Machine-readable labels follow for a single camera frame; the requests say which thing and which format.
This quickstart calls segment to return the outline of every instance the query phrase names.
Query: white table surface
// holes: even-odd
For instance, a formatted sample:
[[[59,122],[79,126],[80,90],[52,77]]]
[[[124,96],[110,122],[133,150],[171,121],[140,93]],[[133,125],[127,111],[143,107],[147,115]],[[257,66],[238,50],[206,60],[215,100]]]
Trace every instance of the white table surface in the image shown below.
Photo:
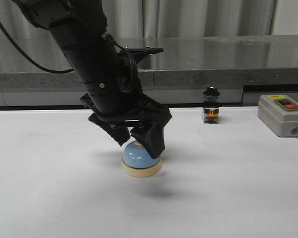
[[[298,138],[257,107],[171,112],[150,178],[89,110],[0,112],[0,238],[298,238]]]

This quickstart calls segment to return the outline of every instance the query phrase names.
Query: white curtain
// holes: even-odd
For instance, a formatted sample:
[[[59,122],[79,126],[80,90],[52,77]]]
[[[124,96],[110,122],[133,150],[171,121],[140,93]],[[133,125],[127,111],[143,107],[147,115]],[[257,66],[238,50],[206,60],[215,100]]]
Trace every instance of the white curtain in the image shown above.
[[[298,34],[298,0],[103,0],[103,9],[117,38]],[[0,20],[15,39],[51,38],[11,0],[0,0]]]

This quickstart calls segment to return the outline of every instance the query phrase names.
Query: gray countertop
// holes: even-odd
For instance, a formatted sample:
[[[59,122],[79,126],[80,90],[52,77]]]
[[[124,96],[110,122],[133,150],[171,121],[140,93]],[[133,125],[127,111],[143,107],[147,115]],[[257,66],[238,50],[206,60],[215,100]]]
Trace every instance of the gray countertop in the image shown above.
[[[143,86],[298,84],[298,35],[118,39],[129,48],[161,47],[139,65]],[[39,64],[70,68],[55,42],[17,41]],[[50,74],[0,40],[0,88],[79,88],[74,73]]]

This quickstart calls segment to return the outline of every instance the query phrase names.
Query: switch box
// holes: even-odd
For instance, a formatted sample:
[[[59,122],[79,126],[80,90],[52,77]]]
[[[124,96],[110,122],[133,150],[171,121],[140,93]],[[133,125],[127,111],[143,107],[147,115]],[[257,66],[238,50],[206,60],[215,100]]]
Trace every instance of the switch box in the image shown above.
[[[298,137],[298,102],[287,95],[262,95],[258,117],[280,137]]]

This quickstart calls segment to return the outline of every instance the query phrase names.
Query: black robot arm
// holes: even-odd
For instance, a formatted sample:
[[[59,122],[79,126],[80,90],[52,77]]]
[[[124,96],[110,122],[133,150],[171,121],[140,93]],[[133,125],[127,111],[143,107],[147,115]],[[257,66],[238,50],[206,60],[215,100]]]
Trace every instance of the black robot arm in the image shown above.
[[[89,120],[120,145],[131,134],[157,158],[164,150],[163,128],[171,114],[143,94],[137,63],[163,49],[120,47],[106,33],[101,0],[12,1],[34,26],[51,32],[86,89],[81,100],[93,110]],[[133,127],[130,134],[128,127]]]

